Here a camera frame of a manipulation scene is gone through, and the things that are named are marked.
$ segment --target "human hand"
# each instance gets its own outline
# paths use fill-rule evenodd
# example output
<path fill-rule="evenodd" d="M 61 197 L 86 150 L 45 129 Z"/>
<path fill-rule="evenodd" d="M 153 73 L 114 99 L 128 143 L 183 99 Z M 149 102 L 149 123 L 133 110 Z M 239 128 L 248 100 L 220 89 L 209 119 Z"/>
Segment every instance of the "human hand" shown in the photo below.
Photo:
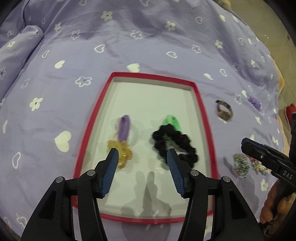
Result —
<path fill-rule="evenodd" d="M 272 214 L 271 209 L 273 207 L 274 200 L 275 200 L 276 194 L 277 194 L 277 184 L 278 184 L 278 180 L 276 181 L 276 183 L 272 186 L 272 188 L 268 192 L 267 199 L 264 203 L 264 207 L 261 210 L 260 222 L 262 224 L 272 221 L 273 214 Z"/>

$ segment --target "flower pattern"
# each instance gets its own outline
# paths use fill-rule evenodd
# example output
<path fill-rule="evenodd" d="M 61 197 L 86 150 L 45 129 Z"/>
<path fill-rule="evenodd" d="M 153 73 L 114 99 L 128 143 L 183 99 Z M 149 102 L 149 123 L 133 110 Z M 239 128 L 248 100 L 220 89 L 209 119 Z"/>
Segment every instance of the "flower pattern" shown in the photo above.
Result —
<path fill-rule="evenodd" d="M 12 30 L 9 30 L 8 33 L 6 34 L 7 38 L 9 38 L 12 35 Z"/>
<path fill-rule="evenodd" d="M 2 101 L 0 102 L 0 106 L 3 106 L 5 100 L 6 100 L 5 98 L 2 99 Z"/>
<path fill-rule="evenodd" d="M 218 49 L 223 49 L 223 42 L 216 40 L 215 45 L 217 46 Z"/>
<path fill-rule="evenodd" d="M 54 30 L 58 32 L 61 29 L 61 22 L 55 25 Z"/>
<path fill-rule="evenodd" d="M 36 37 L 38 37 L 38 36 L 40 35 L 39 31 L 36 30 L 35 33 L 34 33 L 34 35 L 35 35 Z"/>
<path fill-rule="evenodd" d="M 200 46 L 198 45 L 193 44 L 191 49 L 194 53 L 201 53 Z"/>
<path fill-rule="evenodd" d="M 242 96 L 241 95 L 238 95 L 238 94 L 235 94 L 234 95 L 234 101 L 238 104 L 242 104 Z"/>
<path fill-rule="evenodd" d="M 34 111 L 40 107 L 40 102 L 43 100 L 43 98 L 37 98 L 35 97 L 33 101 L 30 103 L 31 110 Z"/>
<path fill-rule="evenodd" d="M 24 80 L 23 84 L 21 85 L 21 89 L 26 88 L 30 79 Z"/>
<path fill-rule="evenodd" d="M 101 16 L 102 19 L 104 19 L 105 21 L 109 20 L 109 19 L 112 19 L 112 14 L 113 12 L 112 11 L 104 11 L 103 12 L 103 15 Z"/>
<path fill-rule="evenodd" d="M 266 192 L 268 188 L 268 183 L 263 179 L 261 181 L 261 191 Z"/>
<path fill-rule="evenodd" d="M 165 28 L 167 28 L 169 31 L 175 31 L 176 30 L 176 24 L 171 23 L 170 21 L 167 21 L 167 24 L 165 25 Z"/>
<path fill-rule="evenodd" d="M 14 44 L 15 44 L 15 41 L 10 42 L 10 43 L 7 45 L 7 48 L 11 48 Z"/>
<path fill-rule="evenodd" d="M 132 38 L 134 38 L 135 40 L 137 39 L 142 39 L 142 32 L 141 31 L 137 31 L 137 30 L 133 30 L 132 33 L 130 34 L 130 36 Z"/>
<path fill-rule="evenodd" d="M 4 79 L 4 75 L 6 75 L 5 68 L 0 69 L 0 80 Z"/>
<path fill-rule="evenodd" d="M 73 39 L 73 40 L 75 40 L 75 39 L 78 39 L 79 37 L 80 37 L 80 30 L 78 29 L 77 31 L 73 31 L 72 32 L 72 35 L 71 35 L 71 38 Z"/>
<path fill-rule="evenodd" d="M 79 85 L 79 87 L 83 87 L 85 85 L 90 85 L 91 80 L 92 80 L 92 77 L 80 76 L 79 79 L 75 80 L 75 84 Z"/>
<path fill-rule="evenodd" d="M 251 65 L 252 65 L 253 68 L 255 68 L 256 67 L 255 61 L 251 60 Z"/>

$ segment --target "white heart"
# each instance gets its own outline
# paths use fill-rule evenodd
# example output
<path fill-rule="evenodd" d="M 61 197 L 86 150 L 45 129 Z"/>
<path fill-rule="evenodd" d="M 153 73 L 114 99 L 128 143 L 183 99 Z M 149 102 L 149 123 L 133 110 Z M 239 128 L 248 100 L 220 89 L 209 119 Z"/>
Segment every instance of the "white heart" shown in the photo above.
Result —
<path fill-rule="evenodd" d="M 202 17 L 196 17 L 196 18 L 195 18 L 195 21 L 196 21 L 198 24 L 202 24 Z"/>
<path fill-rule="evenodd" d="M 49 53 L 49 50 L 47 50 L 47 51 L 45 51 L 45 53 L 44 54 L 42 54 L 42 58 L 46 58 L 47 57 L 47 54 Z"/>
<path fill-rule="evenodd" d="M 261 121 L 260 121 L 260 117 L 259 117 L 259 116 L 255 116 L 255 118 L 256 118 L 256 121 L 257 121 L 260 125 L 262 125 L 262 124 L 261 124 Z"/>
<path fill-rule="evenodd" d="M 64 63 L 65 63 L 65 60 L 61 60 L 61 61 L 57 62 L 57 63 L 54 65 L 54 67 L 55 67 L 56 69 L 60 69 L 60 68 L 63 67 L 63 64 L 64 64 Z"/>
<path fill-rule="evenodd" d="M 127 69 L 132 73 L 138 73 L 138 72 L 140 72 L 139 67 L 140 67 L 140 64 L 135 63 L 135 64 L 128 65 Z"/>
<path fill-rule="evenodd" d="M 245 90 L 242 90 L 242 94 L 243 94 L 244 97 L 248 98 L 247 97 L 247 92 Z"/>
<path fill-rule="evenodd" d="M 94 51 L 96 51 L 97 53 L 103 53 L 104 50 L 105 50 L 105 47 L 106 47 L 105 44 L 101 44 L 101 45 L 99 45 L 99 46 L 96 46 L 96 47 L 94 48 Z"/>
<path fill-rule="evenodd" d="M 4 122 L 3 126 L 2 126 L 2 130 L 3 130 L 3 133 L 5 134 L 6 132 L 6 125 L 7 125 L 7 120 Z"/>
<path fill-rule="evenodd" d="M 210 79 L 210 80 L 214 80 L 214 79 L 211 77 L 210 74 L 205 73 L 204 76 L 207 77 L 207 78 Z"/>
<path fill-rule="evenodd" d="M 72 134 L 69 131 L 63 131 L 61 132 L 55 139 L 54 142 L 57 146 L 57 148 L 62 152 L 68 152 L 69 151 L 69 143 L 68 141 L 71 139 Z"/>
<path fill-rule="evenodd" d="M 19 155 L 19 157 L 18 157 L 18 159 L 17 159 L 17 164 L 15 165 L 14 160 L 15 160 L 15 157 L 16 157 L 17 155 Z M 14 169 L 17 169 L 17 167 L 18 167 L 18 161 L 20 160 L 20 157 L 21 157 L 21 153 L 20 153 L 20 152 L 17 152 L 17 153 L 13 156 L 13 158 L 12 158 L 12 166 L 13 166 Z"/>
<path fill-rule="evenodd" d="M 225 69 L 220 69 L 220 73 L 221 73 L 221 75 L 223 75 L 225 77 L 227 76 Z"/>
<path fill-rule="evenodd" d="M 146 1 L 140 0 L 140 3 L 141 3 L 144 7 L 147 7 L 147 6 L 149 5 L 149 0 L 146 0 Z"/>
<path fill-rule="evenodd" d="M 176 52 L 173 52 L 173 51 L 170 51 L 170 52 L 167 52 L 166 53 L 167 56 L 170 56 L 171 58 L 177 58 L 177 53 Z"/>
<path fill-rule="evenodd" d="M 227 124 L 227 121 L 221 119 L 220 117 L 218 117 L 219 120 L 223 121 L 224 124 Z"/>
<path fill-rule="evenodd" d="M 226 19 L 223 15 L 219 15 L 220 19 L 223 21 L 223 22 L 226 22 Z"/>

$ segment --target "hair tie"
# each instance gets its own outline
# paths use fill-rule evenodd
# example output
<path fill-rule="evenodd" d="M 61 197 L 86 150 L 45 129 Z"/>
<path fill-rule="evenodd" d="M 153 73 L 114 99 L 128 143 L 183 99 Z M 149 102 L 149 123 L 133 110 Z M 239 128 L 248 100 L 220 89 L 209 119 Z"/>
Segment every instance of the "hair tie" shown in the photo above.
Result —
<path fill-rule="evenodd" d="M 160 126 L 158 131 L 153 132 L 152 138 L 155 140 L 154 147 L 159 151 L 160 156 L 165 160 L 167 164 L 167 149 L 165 136 L 171 138 L 180 148 L 185 150 L 188 154 L 179 154 L 180 160 L 186 161 L 191 168 L 194 163 L 198 161 L 196 155 L 196 149 L 193 148 L 189 143 L 190 139 L 187 135 L 181 134 L 180 131 L 176 131 L 171 124 Z"/>
<path fill-rule="evenodd" d="M 123 141 L 128 139 L 129 129 L 130 129 L 129 115 L 124 115 L 123 117 L 121 117 L 119 122 L 118 141 Z"/>
<path fill-rule="evenodd" d="M 115 125 L 117 140 L 107 141 L 108 150 L 116 148 L 119 152 L 118 167 L 124 168 L 127 160 L 132 158 L 131 148 L 127 144 L 127 138 L 130 129 L 130 118 L 128 115 L 121 117 Z"/>

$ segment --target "purple bedsheet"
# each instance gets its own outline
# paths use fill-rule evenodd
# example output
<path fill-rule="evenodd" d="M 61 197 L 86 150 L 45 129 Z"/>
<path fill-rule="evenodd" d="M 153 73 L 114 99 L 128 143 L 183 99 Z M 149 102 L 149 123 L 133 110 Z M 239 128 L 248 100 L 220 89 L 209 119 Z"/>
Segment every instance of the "purple bedsheet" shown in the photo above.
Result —
<path fill-rule="evenodd" d="M 37 29 L 42 39 L 32 37 Z M 278 76 L 268 49 L 234 13 L 212 0 L 24 0 L 0 27 L 0 47 L 0 217 L 18 235 L 54 178 L 72 178 L 110 74 L 134 63 L 140 72 L 197 84 L 220 176 L 231 177 L 259 217 L 275 178 L 252 169 L 238 178 L 233 155 L 251 136 L 282 151 Z M 7 61 L 12 53 L 23 59 Z M 218 119 L 217 99 L 232 106 L 230 122 Z M 176 240 L 181 229 L 180 223 L 104 224 L 109 240 Z"/>

